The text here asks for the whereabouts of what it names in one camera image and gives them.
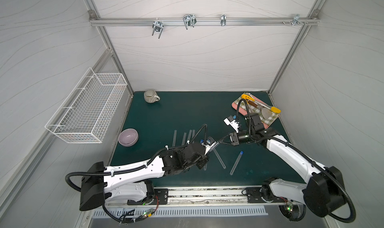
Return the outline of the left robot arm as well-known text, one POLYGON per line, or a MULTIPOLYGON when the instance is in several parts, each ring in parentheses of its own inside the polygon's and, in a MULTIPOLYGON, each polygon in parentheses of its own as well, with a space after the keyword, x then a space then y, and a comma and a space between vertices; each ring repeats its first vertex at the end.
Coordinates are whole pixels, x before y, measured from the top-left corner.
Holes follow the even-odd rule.
POLYGON ((163 148, 148 160, 127 165, 104 166, 101 161, 87 172, 67 174, 65 181, 80 192, 80 211, 93 210, 119 199, 151 201, 155 194, 150 179, 179 175, 193 166, 201 169, 209 161, 210 149, 205 143, 190 143, 163 148))

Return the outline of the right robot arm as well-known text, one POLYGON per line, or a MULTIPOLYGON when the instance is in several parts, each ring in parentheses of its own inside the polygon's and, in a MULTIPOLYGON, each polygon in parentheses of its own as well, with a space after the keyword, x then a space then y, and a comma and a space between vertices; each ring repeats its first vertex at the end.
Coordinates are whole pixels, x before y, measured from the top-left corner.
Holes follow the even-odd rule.
POLYGON ((301 203, 318 217, 330 216, 342 223, 356 220, 357 211, 348 195, 340 170, 316 162, 287 141, 273 128, 260 131, 231 132, 219 141, 237 146, 242 143, 261 144, 280 157, 304 181, 303 184, 271 178, 264 185, 267 194, 301 203))

